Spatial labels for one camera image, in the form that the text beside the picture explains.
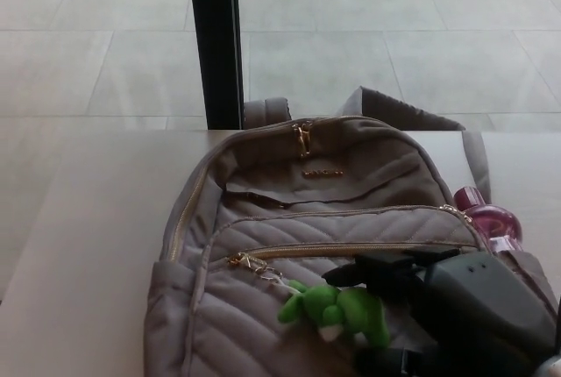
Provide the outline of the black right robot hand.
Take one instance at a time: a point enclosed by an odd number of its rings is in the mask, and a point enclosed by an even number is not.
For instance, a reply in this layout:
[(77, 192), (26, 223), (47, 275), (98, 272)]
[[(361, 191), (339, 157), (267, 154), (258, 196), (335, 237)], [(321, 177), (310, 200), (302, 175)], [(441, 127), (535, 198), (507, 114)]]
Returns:
[(337, 287), (366, 286), (405, 301), (436, 344), (420, 352), (367, 348), (362, 376), (558, 376), (560, 320), (494, 255), (442, 245), (355, 255), (324, 274)]

